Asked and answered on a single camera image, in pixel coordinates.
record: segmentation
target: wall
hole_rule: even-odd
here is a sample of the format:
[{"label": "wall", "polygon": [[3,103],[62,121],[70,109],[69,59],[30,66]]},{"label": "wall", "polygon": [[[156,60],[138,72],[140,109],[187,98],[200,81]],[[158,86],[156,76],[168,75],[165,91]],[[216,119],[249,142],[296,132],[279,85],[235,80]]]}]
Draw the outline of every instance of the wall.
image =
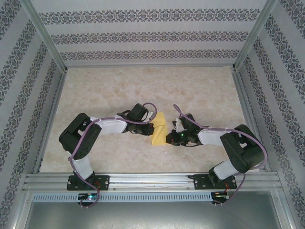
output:
[{"label": "wall", "polygon": [[305,5],[277,2],[240,75],[298,228],[305,228]]},{"label": "wall", "polygon": [[33,0],[66,65],[233,64],[266,0]]},{"label": "wall", "polygon": [[0,229],[36,162],[62,73],[17,0],[0,0]]}]

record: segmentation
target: enclosure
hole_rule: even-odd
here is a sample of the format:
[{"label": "enclosure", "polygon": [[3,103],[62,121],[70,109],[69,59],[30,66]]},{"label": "enclosure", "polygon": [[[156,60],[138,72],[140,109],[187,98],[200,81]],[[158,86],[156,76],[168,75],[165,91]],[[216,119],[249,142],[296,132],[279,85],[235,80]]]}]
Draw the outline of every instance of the enclosure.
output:
[{"label": "enclosure", "polygon": [[[305,228],[303,0],[0,4],[0,228]],[[268,163],[215,208],[188,176],[227,160],[223,147],[103,135],[90,162],[109,189],[80,209],[59,135],[79,113],[145,102],[168,133],[173,104],[202,125],[246,124]]]}]

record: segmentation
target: yellow block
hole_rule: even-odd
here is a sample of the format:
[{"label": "yellow block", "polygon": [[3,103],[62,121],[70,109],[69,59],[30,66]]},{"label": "yellow block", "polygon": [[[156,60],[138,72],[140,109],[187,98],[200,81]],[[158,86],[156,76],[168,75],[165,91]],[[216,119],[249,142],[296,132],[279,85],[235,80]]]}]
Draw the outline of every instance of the yellow block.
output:
[{"label": "yellow block", "polygon": [[163,146],[166,144],[167,128],[163,112],[158,112],[157,116],[152,120],[154,131],[151,135],[153,146]]}]

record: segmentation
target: yellow sponge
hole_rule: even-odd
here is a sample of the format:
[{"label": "yellow sponge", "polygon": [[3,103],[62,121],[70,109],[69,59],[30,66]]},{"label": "yellow sponge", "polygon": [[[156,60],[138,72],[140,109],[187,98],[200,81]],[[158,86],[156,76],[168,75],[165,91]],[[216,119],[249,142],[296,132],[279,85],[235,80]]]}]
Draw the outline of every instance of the yellow sponge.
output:
[{"label": "yellow sponge", "polygon": [[157,116],[152,120],[154,131],[151,135],[153,146],[163,146],[166,144],[167,128],[163,112],[158,112]]}]

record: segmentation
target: perforated metal strip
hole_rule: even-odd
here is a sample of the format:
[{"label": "perforated metal strip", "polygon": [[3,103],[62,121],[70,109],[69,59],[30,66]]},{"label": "perforated metal strip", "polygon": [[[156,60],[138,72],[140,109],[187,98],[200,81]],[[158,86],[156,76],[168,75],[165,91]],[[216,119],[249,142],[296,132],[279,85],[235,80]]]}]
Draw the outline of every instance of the perforated metal strip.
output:
[{"label": "perforated metal strip", "polygon": [[[77,197],[77,193],[36,193],[33,202],[76,202]],[[210,192],[101,193],[99,202],[195,202],[212,200]]]}]

